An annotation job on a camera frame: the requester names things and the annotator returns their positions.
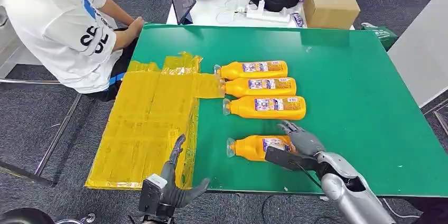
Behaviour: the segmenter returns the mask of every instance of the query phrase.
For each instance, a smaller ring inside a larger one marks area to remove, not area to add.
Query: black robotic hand
[[[182,190],[177,187],[175,182],[175,169],[178,163],[179,155],[183,150],[181,146],[184,141],[185,135],[182,134],[177,139],[173,151],[171,152],[170,160],[165,162],[161,173],[161,177],[167,181],[167,184],[162,190],[160,203],[167,204],[168,206],[173,206],[176,208],[186,206],[188,203],[190,203],[190,201],[204,193],[210,183],[210,179],[206,178],[202,180],[201,184],[191,190]]]
[[[182,152],[185,135],[181,135],[171,151],[170,159],[165,162],[161,175],[152,174],[143,180],[138,209],[144,212],[144,221],[156,223],[172,223],[174,209],[184,207],[207,190],[210,179],[191,190],[183,190],[176,185],[176,166]]]

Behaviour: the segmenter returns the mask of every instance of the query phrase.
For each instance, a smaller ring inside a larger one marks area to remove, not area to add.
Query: person
[[[0,0],[23,44],[61,82],[115,99],[144,21],[113,0]],[[127,25],[114,30],[100,12]]]

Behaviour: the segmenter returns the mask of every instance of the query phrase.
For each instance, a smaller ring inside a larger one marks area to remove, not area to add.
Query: tablet
[[[178,25],[184,22],[185,17],[190,13],[190,10],[195,4],[196,0],[173,0],[173,8]]]

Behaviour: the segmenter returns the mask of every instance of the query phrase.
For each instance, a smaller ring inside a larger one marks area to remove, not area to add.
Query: bottle label
[[[300,110],[300,103],[297,97],[257,98],[255,99],[255,110]]]
[[[263,151],[265,152],[268,146],[275,147],[280,150],[295,152],[295,147],[285,143],[279,138],[263,138]]]
[[[253,79],[249,80],[250,89],[280,89],[291,88],[291,79]]]
[[[283,66],[280,61],[252,62],[242,64],[243,72],[267,72],[281,70],[283,70]]]

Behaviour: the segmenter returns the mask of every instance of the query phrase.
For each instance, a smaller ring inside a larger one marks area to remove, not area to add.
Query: green bag
[[[363,22],[361,23],[361,25],[362,30],[371,30],[375,33],[375,35],[377,35],[379,41],[386,51],[388,51],[398,39],[398,36],[394,32],[384,26],[377,27],[367,22]]]

